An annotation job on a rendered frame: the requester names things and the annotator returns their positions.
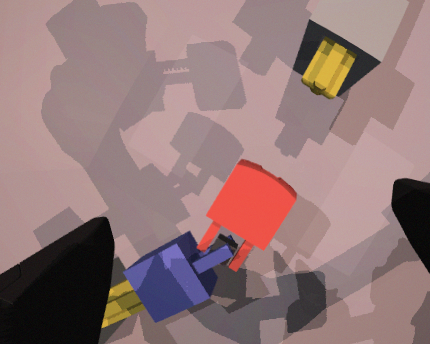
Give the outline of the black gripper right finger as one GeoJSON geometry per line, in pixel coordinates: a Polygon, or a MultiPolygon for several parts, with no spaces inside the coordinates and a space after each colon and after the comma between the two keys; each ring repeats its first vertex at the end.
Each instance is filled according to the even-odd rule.
{"type": "Polygon", "coordinates": [[[396,179],[392,183],[391,208],[430,274],[430,183],[396,179]]]}

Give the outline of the olive-yellow square bar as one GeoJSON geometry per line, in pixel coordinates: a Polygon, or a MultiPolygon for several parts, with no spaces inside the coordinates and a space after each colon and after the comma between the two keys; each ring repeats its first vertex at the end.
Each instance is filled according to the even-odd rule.
{"type": "Polygon", "coordinates": [[[316,96],[340,97],[384,59],[406,0],[320,0],[292,71],[316,96]]]}

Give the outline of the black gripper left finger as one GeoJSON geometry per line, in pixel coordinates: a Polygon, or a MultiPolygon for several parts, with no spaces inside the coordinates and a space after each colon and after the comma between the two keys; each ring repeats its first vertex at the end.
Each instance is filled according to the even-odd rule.
{"type": "Polygon", "coordinates": [[[76,227],[0,274],[0,344],[97,344],[111,288],[109,219],[76,227]]]}

